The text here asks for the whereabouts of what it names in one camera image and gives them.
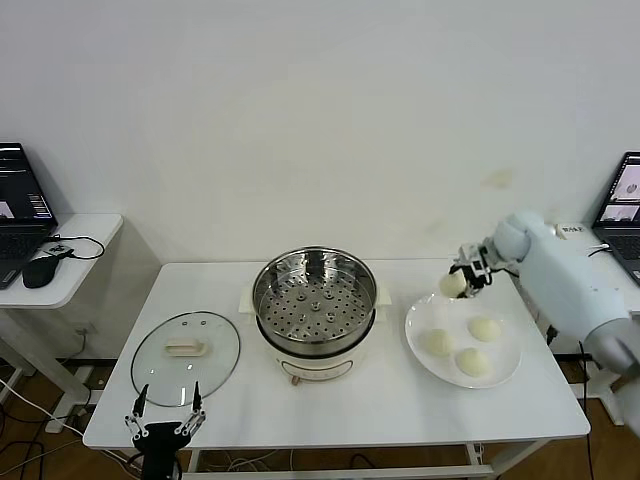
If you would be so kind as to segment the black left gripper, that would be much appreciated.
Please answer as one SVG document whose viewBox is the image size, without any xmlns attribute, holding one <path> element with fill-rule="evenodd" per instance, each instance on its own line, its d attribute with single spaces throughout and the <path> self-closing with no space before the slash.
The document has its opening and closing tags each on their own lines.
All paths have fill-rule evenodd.
<svg viewBox="0 0 640 480">
<path fill-rule="evenodd" d="M 177 453 L 185 448 L 206 420 L 202 407 L 199 382 L 193 391 L 192 409 L 181 424 L 179 422 L 159 422 L 145 426 L 143 422 L 145 403 L 149 385 L 145 384 L 134 401 L 130 414 L 124 417 L 138 456 L 142 458 L 142 480 L 181 479 L 183 469 Z"/>
</svg>

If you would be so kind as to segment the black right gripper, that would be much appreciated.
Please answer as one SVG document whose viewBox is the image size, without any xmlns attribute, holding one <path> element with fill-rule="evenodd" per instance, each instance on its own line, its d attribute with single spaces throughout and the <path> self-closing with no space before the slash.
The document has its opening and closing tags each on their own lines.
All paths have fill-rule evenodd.
<svg viewBox="0 0 640 480">
<path fill-rule="evenodd" d="M 493 283 L 493 270 L 487 264 L 481 252 L 472 254 L 470 261 L 455 259 L 451 265 L 449 275 L 460 274 L 467 276 L 463 290 L 457 295 L 458 299 L 474 298 L 486 286 Z"/>
</svg>

